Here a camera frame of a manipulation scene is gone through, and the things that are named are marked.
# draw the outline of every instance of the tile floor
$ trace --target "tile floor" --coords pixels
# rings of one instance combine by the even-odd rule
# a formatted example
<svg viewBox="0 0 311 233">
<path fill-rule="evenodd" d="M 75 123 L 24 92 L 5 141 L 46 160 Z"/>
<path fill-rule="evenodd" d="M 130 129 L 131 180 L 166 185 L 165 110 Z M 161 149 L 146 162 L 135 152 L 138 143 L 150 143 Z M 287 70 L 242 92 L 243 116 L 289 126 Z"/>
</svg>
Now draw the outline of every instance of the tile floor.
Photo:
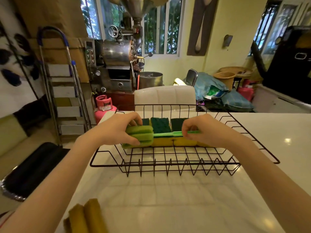
<svg viewBox="0 0 311 233">
<path fill-rule="evenodd" d="M 35 149 L 44 142 L 55 142 L 53 135 L 52 121 L 46 120 L 38 127 L 31 131 L 31 136 L 19 143 L 9 152 L 0 156 L 0 180 L 2 180 L 14 167 L 19 165 L 27 158 Z M 65 141 L 64 148 L 70 149 L 75 141 L 75 138 L 70 138 Z M 0 214 L 6 211 L 14 210 L 19 206 L 19 202 L 11 200 L 0 193 Z"/>
</svg>

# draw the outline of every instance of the blue ladder handle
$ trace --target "blue ladder handle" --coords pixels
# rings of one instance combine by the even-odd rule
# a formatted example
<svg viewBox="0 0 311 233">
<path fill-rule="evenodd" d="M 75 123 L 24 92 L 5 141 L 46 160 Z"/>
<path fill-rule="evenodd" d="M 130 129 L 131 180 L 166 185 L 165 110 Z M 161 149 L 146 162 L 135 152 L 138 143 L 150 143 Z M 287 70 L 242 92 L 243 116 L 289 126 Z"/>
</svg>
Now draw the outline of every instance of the blue ladder handle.
<svg viewBox="0 0 311 233">
<path fill-rule="evenodd" d="M 58 29 L 56 27 L 53 27 L 53 26 L 45 26 L 43 28 L 39 27 L 39 30 L 38 30 L 38 33 L 37 33 L 37 43 L 38 43 L 39 46 L 43 46 L 43 42 L 42 42 L 43 32 L 46 31 L 46 30 L 57 31 L 62 36 L 63 41 L 64 41 L 64 45 L 69 47 L 69 43 L 68 43 L 68 40 L 67 40 L 65 34 L 60 29 Z"/>
</svg>

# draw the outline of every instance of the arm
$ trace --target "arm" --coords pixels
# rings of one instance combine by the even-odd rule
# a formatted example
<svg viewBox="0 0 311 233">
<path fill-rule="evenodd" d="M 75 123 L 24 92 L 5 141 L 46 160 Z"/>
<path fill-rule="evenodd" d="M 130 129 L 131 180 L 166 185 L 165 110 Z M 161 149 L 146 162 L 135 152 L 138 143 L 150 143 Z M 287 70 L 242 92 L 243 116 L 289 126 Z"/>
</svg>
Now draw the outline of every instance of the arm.
<svg viewBox="0 0 311 233">
<path fill-rule="evenodd" d="M 136 112 L 115 114 L 80 136 L 63 160 L 6 221 L 0 233 L 54 232 L 96 149 L 103 144 L 139 144 L 125 133 L 129 123 L 136 125 L 134 120 L 142 125 Z"/>
<path fill-rule="evenodd" d="M 200 134 L 187 134 L 197 128 Z M 241 162 L 286 232 L 311 232 L 311 196 L 273 164 L 251 139 L 209 114 L 185 120 L 182 131 L 188 139 L 228 149 Z"/>
</svg>

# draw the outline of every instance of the black wire rack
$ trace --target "black wire rack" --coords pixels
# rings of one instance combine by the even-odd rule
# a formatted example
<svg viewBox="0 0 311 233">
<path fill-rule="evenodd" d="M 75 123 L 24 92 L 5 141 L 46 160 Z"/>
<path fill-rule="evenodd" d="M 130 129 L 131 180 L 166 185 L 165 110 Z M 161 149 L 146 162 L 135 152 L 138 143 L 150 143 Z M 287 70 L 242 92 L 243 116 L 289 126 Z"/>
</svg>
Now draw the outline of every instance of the black wire rack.
<svg viewBox="0 0 311 233">
<path fill-rule="evenodd" d="M 135 111 L 140 113 L 142 118 L 189 118 L 207 112 L 198 112 L 197 105 L 131 105 Z M 237 130 L 243 135 L 251 138 L 258 148 L 270 158 L 274 164 L 280 161 L 266 147 L 264 147 L 242 124 L 237 121 L 229 112 L 209 113 L 215 119 L 223 122 L 229 127 Z M 100 164 L 96 156 L 108 155 L 113 158 L 112 162 Z M 211 171 L 221 175 L 228 172 L 231 176 L 241 166 L 240 162 L 232 153 L 223 148 L 208 148 L 199 146 L 172 146 L 172 147 L 146 147 L 123 149 L 121 144 L 114 145 L 109 150 L 98 148 L 93 155 L 91 167 L 118 167 L 121 172 L 129 176 L 131 172 L 179 172 L 190 171 L 195 175 L 198 171 L 208 175 Z"/>
</svg>

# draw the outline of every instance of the white curtain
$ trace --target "white curtain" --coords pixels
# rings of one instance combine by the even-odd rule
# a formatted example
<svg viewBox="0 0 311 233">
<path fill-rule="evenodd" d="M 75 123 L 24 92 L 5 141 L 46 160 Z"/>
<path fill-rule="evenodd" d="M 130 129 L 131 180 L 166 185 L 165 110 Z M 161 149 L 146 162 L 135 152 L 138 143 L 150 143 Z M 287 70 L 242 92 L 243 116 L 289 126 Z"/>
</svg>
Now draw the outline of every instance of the white curtain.
<svg viewBox="0 0 311 233">
<path fill-rule="evenodd" d="M 23 27 L 15 16 L 13 3 L 0 0 L 0 118 L 20 110 L 24 105 L 43 96 L 39 69 L 34 65 L 34 57 Z M 13 49 L 16 49 L 24 72 Z"/>
</svg>

